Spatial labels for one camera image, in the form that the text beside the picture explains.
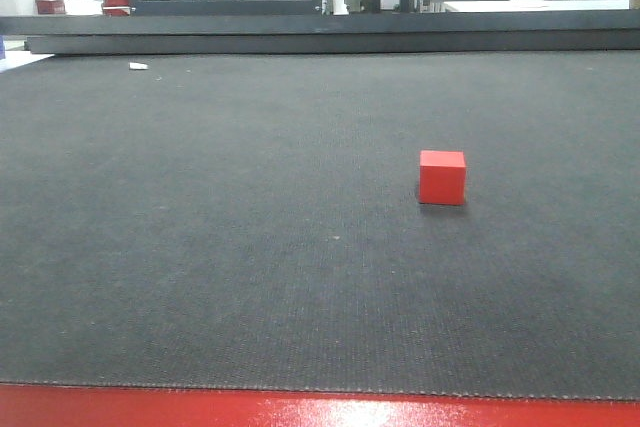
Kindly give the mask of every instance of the red edge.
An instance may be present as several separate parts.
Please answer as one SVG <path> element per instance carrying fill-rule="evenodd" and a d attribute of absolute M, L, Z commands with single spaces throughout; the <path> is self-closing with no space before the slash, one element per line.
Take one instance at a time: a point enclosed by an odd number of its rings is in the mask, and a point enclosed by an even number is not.
<path fill-rule="evenodd" d="M 638 427 L 639 402 L 0 384 L 2 427 Z"/>

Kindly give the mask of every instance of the black mat surface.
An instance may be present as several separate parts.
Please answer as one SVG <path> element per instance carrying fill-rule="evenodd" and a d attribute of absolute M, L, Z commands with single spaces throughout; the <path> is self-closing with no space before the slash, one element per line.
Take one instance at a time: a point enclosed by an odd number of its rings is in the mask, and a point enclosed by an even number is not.
<path fill-rule="evenodd" d="M 638 65 L 0 74 L 0 381 L 639 399 Z M 417 203 L 421 149 L 464 207 Z"/>

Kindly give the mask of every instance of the red box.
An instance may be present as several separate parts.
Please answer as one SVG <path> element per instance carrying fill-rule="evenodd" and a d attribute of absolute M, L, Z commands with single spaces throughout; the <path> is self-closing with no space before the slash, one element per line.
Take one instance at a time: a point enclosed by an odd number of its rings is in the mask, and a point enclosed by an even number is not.
<path fill-rule="evenodd" d="M 466 175 L 463 152 L 421 151 L 418 200 L 423 204 L 464 204 Z"/>
<path fill-rule="evenodd" d="M 36 0 L 38 14 L 66 14 L 64 0 Z"/>

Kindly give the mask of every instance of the small white object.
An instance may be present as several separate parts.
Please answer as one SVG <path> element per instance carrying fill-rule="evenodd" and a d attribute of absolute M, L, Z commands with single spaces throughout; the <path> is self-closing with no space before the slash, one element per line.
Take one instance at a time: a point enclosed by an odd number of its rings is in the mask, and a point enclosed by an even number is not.
<path fill-rule="evenodd" d="M 129 62 L 129 70 L 147 70 L 149 66 L 147 64 L 138 64 L 137 62 Z"/>

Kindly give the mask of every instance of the red block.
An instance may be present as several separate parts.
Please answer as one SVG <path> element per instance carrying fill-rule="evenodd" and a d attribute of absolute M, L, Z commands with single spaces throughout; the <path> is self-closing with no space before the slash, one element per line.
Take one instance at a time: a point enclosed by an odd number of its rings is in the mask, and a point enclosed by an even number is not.
<path fill-rule="evenodd" d="M 423 204 L 464 204 L 467 164 L 463 152 L 420 152 L 420 189 Z"/>
<path fill-rule="evenodd" d="M 38 14 L 66 14 L 64 0 L 36 0 Z"/>

